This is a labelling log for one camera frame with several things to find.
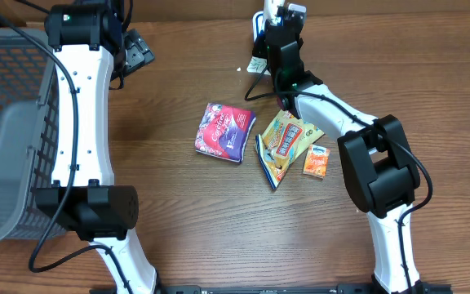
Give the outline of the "yellow blue snack bag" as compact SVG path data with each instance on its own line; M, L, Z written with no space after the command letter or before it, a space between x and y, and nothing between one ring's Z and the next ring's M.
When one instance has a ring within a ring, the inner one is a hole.
M255 137L255 151L271 188L282 182L290 165L325 133L289 111L280 110L262 134Z

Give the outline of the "pink purple sanitary pad pack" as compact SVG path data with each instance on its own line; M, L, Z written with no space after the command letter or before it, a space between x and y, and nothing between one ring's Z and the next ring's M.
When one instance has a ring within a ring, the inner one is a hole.
M209 103L199 123L195 149L201 154L242 163L255 121L251 110Z

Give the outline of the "orange red wipes pack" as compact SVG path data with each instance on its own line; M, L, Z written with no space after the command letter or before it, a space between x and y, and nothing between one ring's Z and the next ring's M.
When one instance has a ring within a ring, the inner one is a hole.
M330 149L319 145L310 145L304 160L303 174L323 179L326 176Z

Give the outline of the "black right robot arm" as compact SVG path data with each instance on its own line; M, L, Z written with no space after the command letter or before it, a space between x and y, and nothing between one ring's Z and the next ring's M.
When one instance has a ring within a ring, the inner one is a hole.
M375 250L373 283L379 293L421 293L415 267L411 214L415 191L430 176L412 154L401 122L364 114L337 96L300 58L300 33L306 9L266 0L262 18L254 24L255 57L267 61L273 94L281 109L311 123L334 140L344 183L357 209L367 215Z

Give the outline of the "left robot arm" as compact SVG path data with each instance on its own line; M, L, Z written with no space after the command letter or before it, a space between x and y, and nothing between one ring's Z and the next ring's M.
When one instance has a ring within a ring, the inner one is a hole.
M109 155L110 83L152 60L139 34L128 28L132 5L75 1L54 5L45 20L56 65L59 100L57 154L51 187L35 203L88 243L74 254L97 251L116 283L113 293L160 291L135 224L139 199L131 185L116 185Z

